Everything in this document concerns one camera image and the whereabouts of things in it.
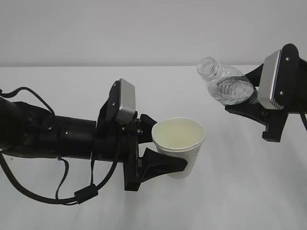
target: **plastic bottle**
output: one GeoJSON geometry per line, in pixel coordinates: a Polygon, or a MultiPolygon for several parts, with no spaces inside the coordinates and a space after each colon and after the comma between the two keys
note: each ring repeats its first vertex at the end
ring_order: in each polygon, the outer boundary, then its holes
{"type": "Polygon", "coordinates": [[[197,72],[206,81],[209,94],[223,105],[242,103],[254,93],[253,85],[242,72],[212,57],[202,59],[197,72]]]}

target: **cup rim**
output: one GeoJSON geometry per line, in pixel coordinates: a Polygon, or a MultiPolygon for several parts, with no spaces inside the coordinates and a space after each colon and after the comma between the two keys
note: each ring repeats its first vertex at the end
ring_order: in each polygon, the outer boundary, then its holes
{"type": "Polygon", "coordinates": [[[172,117],[172,118],[163,120],[163,121],[161,121],[161,122],[168,121],[168,120],[182,119],[182,118],[183,118],[183,119],[186,119],[186,120],[193,121],[193,122],[197,123],[200,127],[202,127],[202,129],[203,129],[203,131],[204,131],[203,138],[202,138],[200,141],[198,141],[197,143],[195,143],[195,144],[193,144],[193,145],[190,145],[190,146],[187,146],[187,147],[183,147],[183,148],[165,148],[165,147],[162,147],[161,145],[159,145],[159,144],[154,140],[154,136],[153,136],[155,126],[156,126],[157,124],[160,123],[160,122],[157,122],[157,123],[153,126],[153,128],[152,128],[152,138],[153,138],[153,142],[154,142],[154,144],[155,144],[157,147],[159,147],[161,150],[165,150],[165,151],[169,151],[169,152],[184,152],[184,151],[189,151],[189,150],[191,150],[191,149],[194,149],[194,148],[198,147],[199,145],[201,145],[201,144],[204,142],[204,140],[205,140],[205,138],[206,138],[206,136],[207,136],[207,132],[206,132],[205,128],[203,127],[203,125],[202,125],[201,123],[199,123],[199,122],[197,122],[197,121],[195,121],[195,120],[193,120],[193,119],[191,119],[191,118],[188,118],[188,117],[172,117]]]}

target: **white paper cup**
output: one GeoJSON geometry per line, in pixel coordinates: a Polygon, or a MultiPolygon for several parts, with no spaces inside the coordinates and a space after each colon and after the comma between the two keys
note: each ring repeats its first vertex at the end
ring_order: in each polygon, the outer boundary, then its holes
{"type": "Polygon", "coordinates": [[[159,153],[184,158],[188,162],[184,171],[168,175],[177,179],[189,176],[205,140],[203,126],[189,118],[175,117],[155,124],[152,136],[159,153]]]}

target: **bottle neck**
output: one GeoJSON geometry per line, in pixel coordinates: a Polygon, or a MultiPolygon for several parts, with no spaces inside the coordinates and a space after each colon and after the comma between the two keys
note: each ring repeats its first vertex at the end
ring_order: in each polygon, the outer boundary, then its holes
{"type": "Polygon", "coordinates": [[[205,57],[198,63],[197,72],[206,81],[217,81],[222,75],[222,66],[214,58],[205,57]]]}

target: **white tabletop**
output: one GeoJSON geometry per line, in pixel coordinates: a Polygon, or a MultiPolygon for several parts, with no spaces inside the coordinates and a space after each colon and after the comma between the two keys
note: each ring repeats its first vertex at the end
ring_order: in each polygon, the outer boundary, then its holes
{"type": "MultiPolygon", "coordinates": [[[[248,72],[255,66],[240,66],[248,72]]],[[[307,133],[290,115],[281,143],[261,138],[264,126],[229,114],[212,99],[195,67],[0,68],[0,89],[28,86],[57,115],[96,120],[112,83],[136,87],[137,110],[156,121],[185,116],[200,122],[206,140],[192,174],[163,175],[125,192],[120,164],[99,196],[79,206],[31,200],[0,170],[0,229],[3,230],[305,230],[307,229],[307,133]]],[[[14,101],[39,105],[21,92],[14,101]]],[[[155,150],[153,144],[140,147],[155,150]]],[[[20,183],[54,197],[64,165],[57,160],[6,157],[20,183]]],[[[90,162],[68,159],[70,172],[60,197],[90,181],[90,162]]],[[[99,183],[110,163],[97,162],[99,183]]]]}

